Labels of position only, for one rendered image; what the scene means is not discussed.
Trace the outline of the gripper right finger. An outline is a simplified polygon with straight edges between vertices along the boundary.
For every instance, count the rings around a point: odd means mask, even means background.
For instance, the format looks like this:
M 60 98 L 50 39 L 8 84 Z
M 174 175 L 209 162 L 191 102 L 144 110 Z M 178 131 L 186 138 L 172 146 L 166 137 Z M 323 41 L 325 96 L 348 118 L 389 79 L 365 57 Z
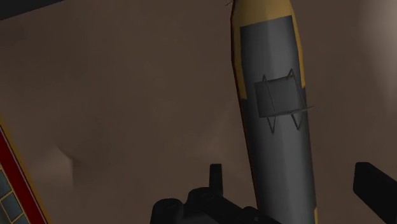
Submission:
M 369 162 L 357 162 L 353 191 L 385 224 L 397 224 L 396 180 Z

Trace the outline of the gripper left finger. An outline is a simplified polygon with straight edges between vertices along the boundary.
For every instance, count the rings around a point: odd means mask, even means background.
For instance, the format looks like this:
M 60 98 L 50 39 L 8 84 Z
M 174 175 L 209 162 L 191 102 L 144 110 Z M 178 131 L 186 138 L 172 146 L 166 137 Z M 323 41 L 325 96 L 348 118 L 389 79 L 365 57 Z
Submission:
M 223 200 L 221 164 L 209 168 L 209 185 L 191 190 L 186 202 L 161 199 L 153 205 L 150 224 L 218 224 Z

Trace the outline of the yellow and grey utility knife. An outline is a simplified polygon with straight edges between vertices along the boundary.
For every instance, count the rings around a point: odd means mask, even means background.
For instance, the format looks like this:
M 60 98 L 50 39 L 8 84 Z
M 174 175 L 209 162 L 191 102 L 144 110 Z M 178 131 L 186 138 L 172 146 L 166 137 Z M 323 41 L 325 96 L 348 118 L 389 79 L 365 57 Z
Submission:
M 290 0 L 232 0 L 232 67 L 257 208 L 319 224 L 302 45 Z

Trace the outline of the red-edged box with grey squares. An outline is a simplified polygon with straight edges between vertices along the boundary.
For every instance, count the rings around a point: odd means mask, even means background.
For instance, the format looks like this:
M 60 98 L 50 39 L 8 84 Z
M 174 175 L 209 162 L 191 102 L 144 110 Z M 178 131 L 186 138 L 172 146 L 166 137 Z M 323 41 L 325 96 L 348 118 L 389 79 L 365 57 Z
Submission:
M 1 120 L 0 224 L 51 224 L 22 157 Z

